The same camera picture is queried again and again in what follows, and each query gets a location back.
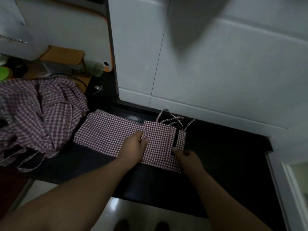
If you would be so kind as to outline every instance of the black countertop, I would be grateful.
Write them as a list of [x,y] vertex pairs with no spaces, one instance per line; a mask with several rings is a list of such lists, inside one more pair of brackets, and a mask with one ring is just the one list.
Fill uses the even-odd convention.
[[[103,85],[92,95],[93,85]],[[115,102],[112,74],[93,78],[87,90],[90,111],[102,109],[140,123],[153,121],[158,110]],[[285,230],[265,153],[271,151],[267,138],[196,120],[187,129],[185,149],[194,150],[205,170],[237,201],[272,230]],[[69,141],[59,155],[24,176],[60,184],[101,167],[114,158]],[[2,170],[17,172],[18,161]],[[114,197],[181,213],[207,217],[197,191],[185,174],[138,164],[121,180]]]

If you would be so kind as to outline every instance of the foot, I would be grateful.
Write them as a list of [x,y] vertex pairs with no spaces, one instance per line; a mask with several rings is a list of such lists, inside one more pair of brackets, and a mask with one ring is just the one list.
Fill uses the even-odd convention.
[[160,221],[156,225],[156,228],[154,229],[154,231],[170,231],[170,228],[169,228],[169,225],[166,222]]
[[128,221],[123,219],[118,221],[113,228],[113,231],[129,231]]

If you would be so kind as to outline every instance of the forearm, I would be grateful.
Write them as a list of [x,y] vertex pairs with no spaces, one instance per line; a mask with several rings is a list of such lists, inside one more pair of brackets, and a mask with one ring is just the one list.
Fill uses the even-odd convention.
[[0,223],[1,230],[90,230],[128,170],[116,159],[65,182],[14,211]]
[[232,198],[207,172],[192,177],[215,231],[271,230]]

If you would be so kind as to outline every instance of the checkered apron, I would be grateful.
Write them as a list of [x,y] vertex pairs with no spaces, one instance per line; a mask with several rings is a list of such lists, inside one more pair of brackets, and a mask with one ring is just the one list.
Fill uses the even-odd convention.
[[[185,131],[194,120],[184,129],[181,123],[184,118],[176,117],[168,111],[172,118],[159,122],[163,111],[168,110],[162,110],[156,122],[144,121],[141,125],[126,118],[96,110],[87,116],[84,124],[76,132],[74,142],[105,155],[117,157],[124,140],[136,131],[143,131],[141,140],[147,138],[149,143],[141,163],[181,173],[180,163],[172,154],[171,148],[177,146],[181,151],[184,150]],[[174,127],[175,123],[179,123],[181,128]]]
[[[63,77],[6,80],[0,83],[0,99],[8,122],[0,129],[0,166],[12,163],[21,153],[33,152],[18,166],[22,172],[55,157],[88,111],[85,95]],[[37,165],[35,161],[31,168],[23,167],[41,155]]]

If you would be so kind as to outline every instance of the black cord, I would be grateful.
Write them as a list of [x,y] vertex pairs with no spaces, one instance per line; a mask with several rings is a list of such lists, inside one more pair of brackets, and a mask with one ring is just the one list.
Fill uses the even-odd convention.
[[86,89],[87,89],[87,87],[88,87],[81,79],[76,78],[75,76],[72,76],[72,75],[69,75],[69,74],[66,74],[66,73],[53,73],[53,74],[50,74],[50,75],[48,75],[48,76],[54,76],[54,75],[59,75],[59,74],[63,74],[63,75],[66,75],[66,76],[68,76],[68,77],[72,77],[72,78],[78,80],[78,81],[81,82],[83,85],[85,85]]

